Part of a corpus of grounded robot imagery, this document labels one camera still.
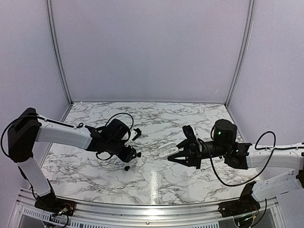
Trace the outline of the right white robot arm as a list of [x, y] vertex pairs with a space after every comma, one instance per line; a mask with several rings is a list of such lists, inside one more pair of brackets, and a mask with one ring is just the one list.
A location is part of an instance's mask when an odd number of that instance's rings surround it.
[[200, 169], [202, 160], [216, 157], [223, 157], [224, 163], [234, 169], [289, 169], [268, 180], [249, 181], [245, 185], [248, 194], [235, 203], [235, 208], [240, 213], [247, 212], [254, 205], [254, 200], [263, 201], [304, 187], [304, 146], [300, 143], [290, 146], [256, 147], [250, 143], [236, 142], [228, 147], [214, 141], [203, 142], [197, 139], [194, 143], [189, 143], [184, 140], [179, 144], [166, 144], [159, 157], [196, 169]]

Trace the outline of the white earbud charging case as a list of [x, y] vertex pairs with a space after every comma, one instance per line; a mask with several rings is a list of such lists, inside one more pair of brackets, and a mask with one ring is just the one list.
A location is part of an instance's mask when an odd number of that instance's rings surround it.
[[157, 149], [157, 152], [159, 153], [159, 158], [167, 159], [169, 156], [177, 154], [179, 152], [179, 148], [176, 143], [169, 142], [160, 146]]

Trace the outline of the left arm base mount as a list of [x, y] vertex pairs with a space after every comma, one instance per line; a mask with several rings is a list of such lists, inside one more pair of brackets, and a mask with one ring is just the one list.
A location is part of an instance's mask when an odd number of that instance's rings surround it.
[[52, 191], [45, 196], [37, 196], [36, 198], [35, 208], [53, 213], [58, 213], [63, 209], [67, 209], [67, 211], [64, 212], [65, 215], [73, 216], [74, 214], [76, 202], [58, 198]]

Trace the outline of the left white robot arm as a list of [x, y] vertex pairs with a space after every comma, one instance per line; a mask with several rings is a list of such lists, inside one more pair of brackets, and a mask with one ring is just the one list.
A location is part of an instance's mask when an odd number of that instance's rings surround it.
[[56, 211], [60, 201], [53, 196], [52, 186], [34, 158], [36, 142], [56, 143], [77, 147], [100, 155], [104, 152], [129, 163], [140, 156], [131, 146], [142, 132], [113, 118], [97, 128], [80, 123], [71, 125], [39, 115], [35, 108], [27, 108], [9, 123], [2, 136], [7, 136], [8, 150], [3, 153], [16, 163], [24, 178], [41, 197], [41, 203], [49, 211]]

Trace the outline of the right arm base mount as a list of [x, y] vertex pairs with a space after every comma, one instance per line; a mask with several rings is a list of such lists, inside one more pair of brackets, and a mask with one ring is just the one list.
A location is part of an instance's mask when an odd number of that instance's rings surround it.
[[238, 199], [219, 203], [218, 212], [221, 213], [223, 218], [237, 216], [260, 209], [259, 202], [252, 196], [252, 189], [255, 184], [256, 181], [246, 184]]

